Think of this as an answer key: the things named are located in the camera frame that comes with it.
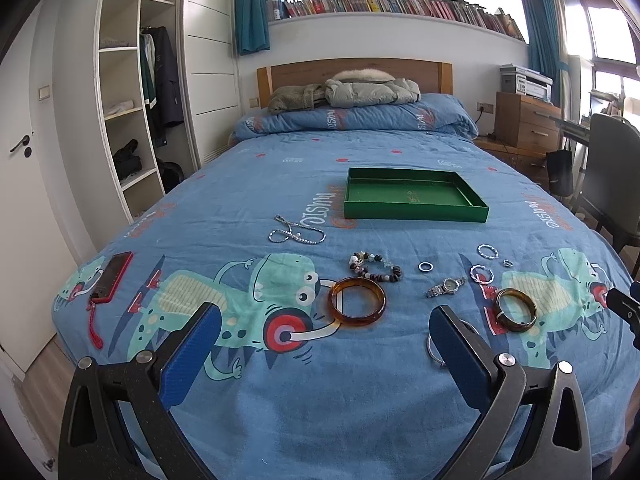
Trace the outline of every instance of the black bag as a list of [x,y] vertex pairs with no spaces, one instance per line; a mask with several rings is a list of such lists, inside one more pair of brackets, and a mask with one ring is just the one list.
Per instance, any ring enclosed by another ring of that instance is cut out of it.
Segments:
[[159,158],[156,158],[156,161],[158,162],[158,170],[160,171],[164,192],[169,193],[184,180],[184,172],[180,165],[175,162],[163,162]]
[[124,148],[120,148],[113,154],[113,164],[116,167],[118,180],[123,180],[129,175],[142,171],[142,161],[140,157],[134,155],[138,148],[138,141],[131,139]]
[[571,196],[574,193],[573,155],[571,150],[546,154],[549,191],[552,195]]

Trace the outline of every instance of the cartoon dinosaur print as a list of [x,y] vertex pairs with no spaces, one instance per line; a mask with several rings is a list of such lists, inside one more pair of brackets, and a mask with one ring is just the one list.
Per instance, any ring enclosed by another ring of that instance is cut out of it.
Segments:
[[[550,260],[560,263],[570,279],[556,276],[548,268]],[[558,249],[557,254],[542,258],[541,265],[544,274],[513,270],[505,272],[502,275],[502,288],[522,290],[536,303],[538,320],[532,328],[520,334],[520,339],[527,353],[527,364],[549,368],[546,352],[548,333],[571,329],[578,322],[581,322],[582,332],[591,341],[606,333],[603,325],[597,332],[592,332],[584,321],[606,308],[607,285],[599,281],[596,271],[604,270],[574,249]],[[517,322],[526,322],[528,314],[511,298],[505,298],[504,303],[508,316]]]
[[[177,270],[159,284],[156,281],[158,292],[148,307],[139,308],[143,317],[132,336],[127,358],[147,348],[158,329],[180,330],[204,302],[217,305],[222,313],[222,329],[214,348],[219,351],[227,347],[235,352],[244,348],[245,362],[247,354],[254,351],[275,352],[277,356],[337,330],[339,322],[313,330],[311,307],[325,280],[319,279],[309,258],[268,254],[254,267],[247,291],[222,283],[222,277],[232,267],[249,269],[253,263],[254,259],[230,262],[213,279],[190,270]],[[241,377],[239,358],[225,372],[214,365],[216,355],[210,354],[204,365],[212,380]]]
[[102,275],[103,263],[104,256],[100,256],[100,258],[86,264],[84,267],[79,267],[58,291],[53,310],[59,310],[61,306],[94,288],[94,285],[98,282],[98,279],[94,280],[94,278],[96,276],[100,278]]

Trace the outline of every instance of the closet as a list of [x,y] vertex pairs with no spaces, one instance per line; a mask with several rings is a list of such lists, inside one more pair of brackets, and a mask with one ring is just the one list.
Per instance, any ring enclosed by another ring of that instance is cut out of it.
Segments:
[[[63,1],[52,60],[56,129],[98,250],[164,196],[159,160],[180,165],[187,178],[225,151],[240,116],[231,9],[231,0]],[[152,99],[145,109],[148,27],[166,29],[184,116],[162,128],[161,140]],[[135,171],[120,163],[122,152],[114,163],[118,150],[134,145]]]

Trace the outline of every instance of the wristwatch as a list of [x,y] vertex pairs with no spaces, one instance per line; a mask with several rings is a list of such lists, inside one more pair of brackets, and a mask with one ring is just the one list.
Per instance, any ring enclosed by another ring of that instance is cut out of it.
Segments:
[[427,291],[427,298],[434,298],[441,294],[455,294],[460,288],[460,285],[464,285],[465,283],[465,278],[458,278],[457,280],[453,278],[446,278],[441,285],[432,286]]

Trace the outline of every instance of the door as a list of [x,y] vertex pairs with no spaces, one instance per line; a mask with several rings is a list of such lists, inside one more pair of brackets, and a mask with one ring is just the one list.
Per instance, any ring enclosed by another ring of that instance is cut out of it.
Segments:
[[[39,7],[0,64],[0,345],[26,371],[55,334],[51,304],[75,261],[51,210],[29,108],[31,45]],[[10,150],[24,137],[27,146]],[[32,153],[28,158],[28,148]]]
[[231,0],[183,0],[184,68],[200,167],[226,150],[240,118]]

